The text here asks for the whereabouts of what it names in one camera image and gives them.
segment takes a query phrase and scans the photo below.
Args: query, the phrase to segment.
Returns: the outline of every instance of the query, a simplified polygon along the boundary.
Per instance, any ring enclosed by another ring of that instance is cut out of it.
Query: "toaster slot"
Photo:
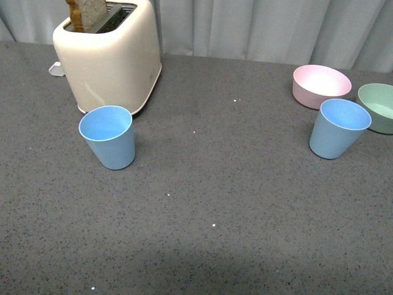
[[[131,13],[135,10],[136,5],[107,2],[106,7],[108,13],[85,33],[102,34],[116,30],[124,22],[124,20],[131,15]],[[74,31],[74,27],[71,22],[65,26],[64,29],[70,32]]]

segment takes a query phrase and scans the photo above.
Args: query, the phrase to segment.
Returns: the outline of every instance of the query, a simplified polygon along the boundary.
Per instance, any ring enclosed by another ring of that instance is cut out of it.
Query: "green bowl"
[[[369,129],[393,134],[393,86],[371,83],[361,86],[357,92],[356,103],[371,115]]]

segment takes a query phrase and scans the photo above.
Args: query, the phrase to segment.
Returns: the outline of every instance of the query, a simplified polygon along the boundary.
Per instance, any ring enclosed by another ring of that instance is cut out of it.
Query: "pink bowl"
[[[292,93],[296,100],[311,109],[319,109],[325,100],[343,98],[351,91],[351,81],[327,66],[305,65],[294,71]]]

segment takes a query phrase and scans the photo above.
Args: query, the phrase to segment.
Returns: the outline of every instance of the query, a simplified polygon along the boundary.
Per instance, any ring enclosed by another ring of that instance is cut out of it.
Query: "cup rim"
[[[324,114],[324,110],[323,110],[323,108],[322,108],[323,105],[325,105],[325,104],[327,104],[327,103],[329,103],[329,102],[332,102],[332,101],[340,101],[340,102],[342,102],[342,103],[351,104],[351,105],[355,106],[355,108],[361,109],[361,111],[368,117],[368,124],[367,124],[367,126],[364,127],[364,128],[348,128],[348,127],[344,127],[344,126],[338,125],[338,124],[336,124],[335,122],[332,122],[328,117],[326,117],[326,115]],[[371,124],[372,124],[371,115],[370,115],[370,113],[369,113],[365,108],[363,108],[361,105],[359,105],[359,104],[357,104],[357,103],[354,103],[353,101],[345,100],[345,99],[342,99],[342,98],[332,98],[332,99],[329,99],[329,100],[325,100],[325,101],[321,104],[321,108],[319,109],[319,111],[320,111],[321,114],[324,116],[324,118],[325,118],[326,120],[328,120],[331,124],[333,124],[334,126],[340,127],[340,128],[342,128],[342,129],[345,129],[345,130],[361,131],[361,130],[367,129],[367,128],[370,127]]]
[[[100,109],[103,109],[103,108],[119,108],[119,109],[122,109],[122,110],[126,111],[126,113],[130,115],[130,123],[126,126],[126,128],[124,128],[124,131],[123,131],[123,132],[121,132],[121,133],[119,133],[119,134],[117,134],[117,135],[115,135],[115,136],[113,136],[113,137],[111,137],[111,138],[105,138],[105,139],[103,139],[103,140],[95,140],[95,139],[93,139],[93,138],[89,138],[89,137],[85,136],[84,133],[83,133],[83,132],[81,131],[81,129],[80,129],[81,126],[82,126],[82,124],[83,124],[83,121],[85,120],[85,118],[88,117],[89,114],[94,113],[94,112],[96,112],[96,111],[99,111]],[[122,135],[131,127],[132,123],[133,123],[133,116],[132,116],[132,114],[130,113],[130,111],[127,110],[126,108],[124,108],[124,107],[122,107],[122,106],[116,106],[116,105],[100,106],[100,107],[98,107],[98,108],[92,109],[90,112],[86,113],[86,114],[83,116],[83,118],[81,118],[81,120],[80,120],[80,122],[79,122],[79,133],[80,133],[80,135],[83,136],[83,138],[85,138],[86,140],[89,140],[89,141],[94,141],[94,142],[97,142],[97,143],[103,142],[103,141],[110,141],[110,140],[114,140],[114,139],[116,139],[116,138],[122,136]]]

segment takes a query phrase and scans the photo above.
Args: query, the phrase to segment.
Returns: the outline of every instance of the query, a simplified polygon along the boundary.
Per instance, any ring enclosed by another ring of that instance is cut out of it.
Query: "bowl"
[[[369,129],[393,134],[393,86],[365,84],[357,92],[356,103],[370,113],[372,124]]]
[[[343,73],[327,66],[305,65],[294,71],[292,93],[311,109],[319,109],[325,100],[344,98],[351,89],[351,81]]]

